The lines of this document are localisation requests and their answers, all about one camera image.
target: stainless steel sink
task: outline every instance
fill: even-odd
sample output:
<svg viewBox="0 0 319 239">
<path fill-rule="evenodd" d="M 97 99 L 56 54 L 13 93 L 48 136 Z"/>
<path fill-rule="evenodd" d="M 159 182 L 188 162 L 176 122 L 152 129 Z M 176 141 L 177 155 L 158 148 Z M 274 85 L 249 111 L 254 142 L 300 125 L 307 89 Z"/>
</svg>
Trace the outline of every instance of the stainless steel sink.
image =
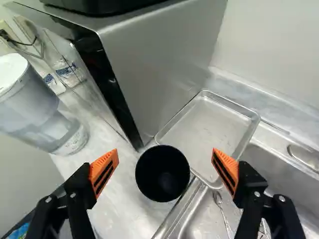
<svg viewBox="0 0 319 239">
<path fill-rule="evenodd" d="M 240 160 L 249 162 L 267 179 L 267 194 L 281 193 L 290 197 L 297 207 L 306 237 L 319 238 L 316 226 L 319 225 L 319 174 L 291 157 L 287 150 L 289 145 L 305 148 L 284 132 L 262 122 Z M 230 230 L 226 230 L 221 211 L 213 200 L 213 190 L 194 179 L 153 238 L 233 238 L 241 211 L 232 203 L 224 187 L 219 192 Z M 268 229 L 266 237 L 271 238 Z"/>
</svg>

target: backsplash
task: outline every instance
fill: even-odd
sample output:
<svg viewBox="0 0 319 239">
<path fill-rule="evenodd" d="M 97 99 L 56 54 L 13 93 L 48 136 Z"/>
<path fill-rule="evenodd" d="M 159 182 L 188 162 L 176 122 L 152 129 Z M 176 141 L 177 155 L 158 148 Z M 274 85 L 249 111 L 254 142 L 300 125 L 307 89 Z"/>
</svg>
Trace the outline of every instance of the backsplash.
<svg viewBox="0 0 319 239">
<path fill-rule="evenodd" d="M 319 109 L 319 1 L 229 0 L 211 66 Z"/>
</svg>

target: blue object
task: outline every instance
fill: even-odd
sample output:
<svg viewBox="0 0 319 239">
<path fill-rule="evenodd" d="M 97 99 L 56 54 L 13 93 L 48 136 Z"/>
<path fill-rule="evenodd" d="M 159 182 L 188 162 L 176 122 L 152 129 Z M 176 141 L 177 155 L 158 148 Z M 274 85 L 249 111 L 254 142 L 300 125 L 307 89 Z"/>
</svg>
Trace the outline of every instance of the blue object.
<svg viewBox="0 0 319 239">
<path fill-rule="evenodd" d="M 6 239 L 24 239 L 30 223 L 23 224 L 19 229 L 14 230 Z"/>
</svg>

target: black cup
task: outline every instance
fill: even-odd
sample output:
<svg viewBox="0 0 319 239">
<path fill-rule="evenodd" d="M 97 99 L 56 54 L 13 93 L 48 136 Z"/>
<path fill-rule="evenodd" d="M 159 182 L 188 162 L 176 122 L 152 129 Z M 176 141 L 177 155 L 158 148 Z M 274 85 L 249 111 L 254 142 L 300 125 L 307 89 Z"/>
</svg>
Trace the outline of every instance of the black cup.
<svg viewBox="0 0 319 239">
<path fill-rule="evenodd" d="M 178 149 L 168 145 L 146 150 L 135 168 L 135 179 L 140 191 L 157 202 L 178 198 L 186 189 L 189 178 L 187 159 Z"/>
</svg>

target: metal tray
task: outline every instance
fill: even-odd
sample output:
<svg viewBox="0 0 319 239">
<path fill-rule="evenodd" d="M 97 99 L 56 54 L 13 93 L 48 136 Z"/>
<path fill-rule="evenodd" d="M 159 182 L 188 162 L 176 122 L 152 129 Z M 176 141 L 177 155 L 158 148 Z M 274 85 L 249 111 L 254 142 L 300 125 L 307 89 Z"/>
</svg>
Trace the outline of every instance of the metal tray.
<svg viewBox="0 0 319 239">
<path fill-rule="evenodd" d="M 210 188 L 220 188 L 211 165 L 213 147 L 238 159 L 259 120 L 256 112 L 203 90 L 155 135 L 155 141 L 178 148 L 196 177 Z"/>
</svg>

